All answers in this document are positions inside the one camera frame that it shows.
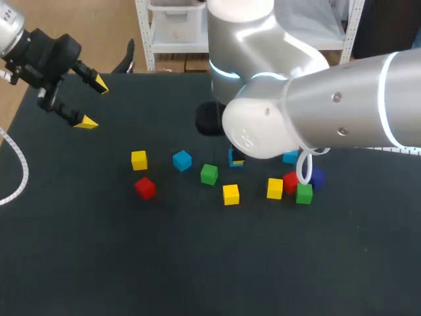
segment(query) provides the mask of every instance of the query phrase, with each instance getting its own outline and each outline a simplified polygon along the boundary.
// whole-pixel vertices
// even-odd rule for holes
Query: cable
[[[6,81],[7,81],[7,82],[9,82],[9,83],[10,83],[11,78],[12,78],[11,74],[9,74],[8,72],[3,71],[3,70],[0,70],[0,77],[1,77],[2,79],[6,80]]]
[[[297,174],[298,180],[300,180],[302,184],[309,184],[311,180],[311,176],[313,174],[313,155],[316,155],[316,156],[324,155],[329,152],[330,148],[325,148],[321,153],[318,153],[317,151],[308,148],[306,145],[304,145],[304,147],[302,148],[303,148],[303,152],[298,157],[297,169],[295,173]],[[303,167],[304,167],[304,162],[306,158],[307,158],[307,172],[304,178]]]
[[[20,183],[20,186],[11,195],[0,200],[0,205],[4,205],[12,201],[13,199],[16,199],[25,189],[26,184],[28,183],[28,178],[29,178],[29,168],[28,168],[28,163],[26,162],[24,154],[21,152],[21,150],[19,149],[17,144],[13,141],[13,139],[9,135],[7,135],[7,133],[1,127],[0,127],[0,135],[2,135],[2,137],[5,139],[6,142],[9,143],[10,146],[12,146],[12,149],[18,155],[20,164],[22,165],[22,171],[23,171],[22,181]]]
[[[300,135],[297,133],[294,124],[292,123],[289,115],[288,115],[288,111],[287,111],[287,106],[286,106],[286,99],[287,99],[287,93],[288,93],[288,89],[289,86],[291,85],[293,80],[290,80],[285,86],[284,86],[284,90],[282,91],[282,96],[280,98],[280,110],[282,115],[284,116],[284,122],[285,122],[285,126],[288,130],[288,132],[290,133],[291,137],[294,139],[294,141],[298,144],[298,146],[300,148],[303,149],[303,152],[300,154],[300,156],[298,157],[297,160],[297,168],[295,169],[295,173],[297,174],[297,178],[298,180],[302,183],[302,184],[309,184],[310,180],[311,180],[311,176],[313,174],[313,155],[314,156],[320,156],[320,155],[324,155],[326,153],[329,152],[330,148],[325,148],[323,149],[322,152],[317,152],[314,149],[309,148],[301,139]],[[307,172],[306,172],[306,176],[303,176],[303,167],[304,167],[304,162],[307,159]]]

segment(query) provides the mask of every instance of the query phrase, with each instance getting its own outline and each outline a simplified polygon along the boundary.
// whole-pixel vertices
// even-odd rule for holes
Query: blue cube
[[[319,168],[313,167],[310,184],[314,190],[320,190],[326,183],[326,174]]]
[[[283,162],[289,163],[290,165],[295,165],[298,160],[298,150],[290,151],[289,153],[284,153]]]
[[[184,150],[172,156],[172,162],[180,172],[186,171],[192,164],[191,156]]]

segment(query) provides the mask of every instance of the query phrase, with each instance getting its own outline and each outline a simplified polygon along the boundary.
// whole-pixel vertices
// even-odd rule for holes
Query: cube
[[[239,190],[237,184],[223,186],[222,190],[224,192],[224,205],[239,204]]]
[[[191,156],[184,150],[172,156],[172,162],[180,172],[186,171],[192,164]]]
[[[284,163],[289,163],[290,165],[295,165],[298,160],[298,150],[290,151],[289,153],[284,153],[282,161]]]
[[[245,160],[234,160],[233,155],[234,150],[230,148],[228,150],[228,162],[230,163],[230,167],[242,167],[244,165]]]
[[[200,179],[202,183],[214,186],[218,180],[218,167],[212,165],[204,165],[200,172]]]
[[[281,179],[270,178],[268,181],[268,199],[282,199],[284,182]]]
[[[292,195],[297,190],[297,185],[300,181],[297,178],[295,172],[291,172],[282,178],[284,180],[284,190],[289,195]]]
[[[313,198],[313,189],[311,184],[299,183],[297,186],[296,202],[297,204],[311,204]]]
[[[150,199],[157,192],[155,184],[146,177],[137,181],[134,185],[134,188],[136,193],[144,200]]]
[[[146,151],[133,151],[132,152],[132,166],[133,170],[146,170],[147,169],[147,157]]]
[[[303,176],[306,177],[307,169],[303,171]],[[317,167],[313,167],[313,172],[311,174],[310,184],[313,187],[313,190],[321,190],[326,183],[326,174]]]

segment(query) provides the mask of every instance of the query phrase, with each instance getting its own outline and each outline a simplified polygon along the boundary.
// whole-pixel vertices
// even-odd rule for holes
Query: white shelf
[[[155,69],[155,53],[208,53],[207,23],[199,43],[163,43],[149,27],[147,0],[135,0],[148,70]],[[330,0],[276,0],[276,16],[292,36],[318,50],[342,50],[341,63],[351,56],[365,0],[352,0],[348,31],[343,32],[340,15]]]
[[[278,23],[292,36],[324,50],[342,50],[345,32],[340,15],[327,0],[282,0],[275,2]]]
[[[198,43],[163,43],[155,35],[155,21],[152,21],[151,26],[151,49],[154,53],[208,53],[208,30],[207,21],[203,19],[202,36]]]

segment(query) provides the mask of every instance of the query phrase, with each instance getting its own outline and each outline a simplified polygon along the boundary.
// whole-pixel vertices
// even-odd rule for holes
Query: black tabletop
[[[60,92],[98,128],[70,128],[30,89],[9,130],[30,176],[0,208],[0,315],[421,315],[421,158],[333,150],[315,159],[327,184],[311,205],[269,201],[268,178],[293,167],[230,168],[228,141],[196,132],[207,75],[104,79],[108,95],[72,76]],[[193,168],[180,173],[183,149]],[[147,172],[132,170],[137,150]],[[219,167],[215,187],[204,163]],[[151,201],[134,191],[145,175]],[[3,142],[0,196],[20,177]],[[240,205],[223,205],[225,184]]]

